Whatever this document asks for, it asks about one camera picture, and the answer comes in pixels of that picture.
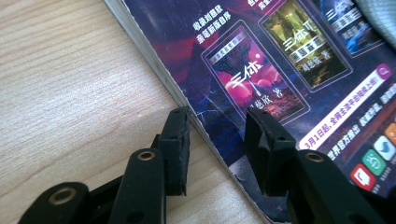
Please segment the wooden table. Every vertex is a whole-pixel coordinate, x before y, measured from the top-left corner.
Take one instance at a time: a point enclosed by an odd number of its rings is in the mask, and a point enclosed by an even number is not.
[[[177,107],[98,0],[0,1],[0,81],[0,223],[58,183],[122,175]],[[263,222],[196,131],[188,196],[167,210],[168,223]]]

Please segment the book cover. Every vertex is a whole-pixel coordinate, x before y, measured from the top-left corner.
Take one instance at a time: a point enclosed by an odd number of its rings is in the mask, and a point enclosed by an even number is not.
[[[275,116],[297,149],[327,154],[351,183],[383,197],[395,186],[396,54],[353,1],[123,0],[122,8],[112,11],[127,34],[269,219],[290,221],[284,198],[262,196],[244,155],[249,107]]]

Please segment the magazine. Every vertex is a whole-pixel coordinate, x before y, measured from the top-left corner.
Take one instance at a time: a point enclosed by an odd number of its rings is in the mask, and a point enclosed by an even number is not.
[[[290,221],[244,154],[249,107],[271,113],[297,149],[328,155],[352,184],[382,197],[395,186],[396,54],[353,1],[105,2],[264,217]]]

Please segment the red icon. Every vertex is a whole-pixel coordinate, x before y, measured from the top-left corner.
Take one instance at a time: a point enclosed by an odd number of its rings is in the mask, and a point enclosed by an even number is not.
[[[375,177],[364,167],[362,164],[358,164],[355,169],[353,169],[352,173],[350,173],[350,177],[353,182],[355,182],[359,187],[370,191],[375,184]]]

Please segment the app icon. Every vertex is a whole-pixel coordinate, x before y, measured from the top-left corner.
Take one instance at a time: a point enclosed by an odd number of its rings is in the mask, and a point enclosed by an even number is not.
[[[363,157],[363,163],[375,175],[381,175],[387,164],[374,150],[370,149]]]
[[[358,164],[355,169],[353,169],[352,173],[350,173],[350,177],[359,187],[367,191],[370,191],[375,184],[374,175],[362,164]]]
[[[395,146],[383,135],[375,141],[374,148],[386,161],[390,161],[396,152]]]
[[[391,123],[388,126],[388,128],[385,130],[385,135],[393,143],[393,145],[396,145],[396,124],[395,123]]]

